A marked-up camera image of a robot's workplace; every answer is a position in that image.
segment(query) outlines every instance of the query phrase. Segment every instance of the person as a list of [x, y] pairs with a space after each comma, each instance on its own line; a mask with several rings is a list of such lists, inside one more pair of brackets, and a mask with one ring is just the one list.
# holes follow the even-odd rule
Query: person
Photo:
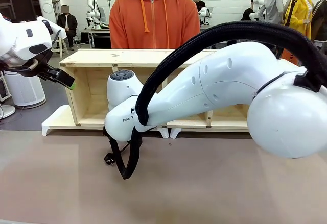
[[205, 2], [202, 0], [199, 0], [196, 3], [196, 7], [198, 8], [198, 12], [202, 9], [202, 7], [205, 7]]
[[327, 0], [320, 0], [313, 8], [311, 40], [327, 42]]
[[[251, 7], [244, 11], [241, 21], [251, 21], [250, 14], [254, 13], [253, 6], [254, 6], [254, 2], [253, 2], [253, 0], [251, 0]], [[227, 42], [227, 46], [231, 46], [231, 45], [236, 44], [236, 43], [237, 43], [236, 40], [229, 40]]]
[[176, 49], [200, 33], [193, 0], [116, 0], [109, 27], [113, 49]]
[[70, 13], [61, 14], [58, 16], [57, 25], [61, 26], [62, 28], [65, 28], [69, 47], [71, 51], [73, 51], [74, 50], [73, 40], [74, 37], [76, 36], [76, 28], [78, 25], [76, 18]]
[[251, 7], [244, 11], [241, 21], [251, 21], [250, 14], [254, 13], [253, 4], [253, 0], [251, 0]]

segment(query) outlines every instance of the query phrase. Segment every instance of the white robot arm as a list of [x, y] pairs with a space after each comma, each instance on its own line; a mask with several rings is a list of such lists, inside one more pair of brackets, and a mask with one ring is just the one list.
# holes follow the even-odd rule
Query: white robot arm
[[[188, 58], [229, 39], [250, 39], [282, 47], [305, 67], [277, 60], [257, 42], [242, 42], [195, 62], [160, 93], [157, 87]], [[266, 151], [302, 158], [327, 147], [327, 59], [298, 32], [263, 22], [232, 22], [210, 28], [170, 54], [145, 85], [132, 71], [108, 79], [111, 110], [104, 134], [124, 179], [136, 168], [141, 132], [165, 122], [230, 105], [249, 104], [247, 122], [254, 141]], [[117, 141], [129, 141], [127, 168]]]
[[[249, 130], [261, 147], [289, 158], [308, 156], [327, 146], [327, 89], [313, 93], [294, 86], [295, 77], [306, 71], [277, 60], [260, 43], [226, 47], [192, 64], [155, 94], [144, 126], [131, 113], [143, 85], [132, 72], [120, 70], [108, 79], [108, 96], [115, 97], [111, 107], [117, 106], [108, 113], [105, 128], [113, 139], [130, 141], [134, 127], [145, 132], [179, 118], [248, 104]], [[293, 106], [297, 99], [298, 106]]]
[[200, 24], [209, 25], [209, 18], [212, 18], [213, 14], [207, 7], [202, 7], [199, 11]]
[[251, 21], [256, 21], [256, 18], [259, 18], [259, 9], [263, 4], [265, 3], [265, 0], [253, 0], [253, 11], [254, 13], [250, 14]]
[[100, 29], [100, 11], [98, 9], [98, 1], [97, 0], [87, 0], [87, 5], [91, 8], [91, 11], [86, 13], [86, 20], [88, 26], [93, 22], [95, 29]]
[[74, 79], [70, 75], [48, 65], [53, 42], [58, 37], [66, 38], [65, 29], [43, 17], [11, 23], [0, 14], [0, 70], [39, 76], [72, 88]]

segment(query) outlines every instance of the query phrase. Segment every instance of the strap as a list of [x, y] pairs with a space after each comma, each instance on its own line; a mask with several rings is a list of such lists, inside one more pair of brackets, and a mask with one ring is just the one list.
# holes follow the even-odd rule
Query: strap
[[106, 132], [105, 128], [104, 128], [104, 134], [109, 138], [114, 160], [116, 161], [117, 168], [120, 174], [122, 175], [124, 180], [129, 179], [134, 173], [138, 163], [139, 148], [142, 145], [141, 133], [138, 132], [134, 127], [132, 132], [132, 138], [128, 142], [130, 144], [130, 153], [129, 153], [127, 166], [125, 166], [124, 164], [122, 153], [118, 147], [117, 141], [110, 137], [110, 135]]

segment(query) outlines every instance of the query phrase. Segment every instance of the black strap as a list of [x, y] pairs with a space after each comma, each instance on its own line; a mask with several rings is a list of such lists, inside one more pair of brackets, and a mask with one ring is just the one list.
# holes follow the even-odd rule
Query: black strap
[[123, 179], [129, 179], [132, 174], [134, 173], [138, 159], [139, 159], [139, 148], [142, 145], [142, 135], [140, 132], [136, 130], [134, 127], [132, 132], [132, 138], [128, 142], [130, 144], [130, 153], [127, 166], [125, 166], [122, 153], [118, 147], [117, 141], [110, 137], [110, 135], [106, 132], [104, 128], [104, 134], [109, 138], [109, 142], [111, 145], [112, 153], [113, 153], [113, 160], [116, 161], [117, 168], [122, 175]]
[[297, 2], [297, 0], [292, 0], [292, 3], [291, 3], [291, 8], [290, 8], [290, 12], [288, 14], [288, 17], [287, 17], [287, 21], [285, 23], [285, 26], [289, 27], [290, 24], [291, 24], [291, 17], [292, 17], [292, 14], [293, 14], [293, 9], [294, 9], [294, 6], [295, 6], [295, 3]]

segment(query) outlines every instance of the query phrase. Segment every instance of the black jacket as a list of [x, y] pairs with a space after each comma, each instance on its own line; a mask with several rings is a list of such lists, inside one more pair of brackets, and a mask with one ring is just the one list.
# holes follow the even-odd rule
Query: black jacket
[[[58, 16], [57, 25], [62, 28], [66, 27], [66, 16], [65, 14], [61, 14]], [[76, 31], [77, 28], [77, 20], [73, 15], [68, 15], [68, 27], [70, 30]]]
[[312, 40], [327, 40], [327, 0], [320, 0], [313, 8]]

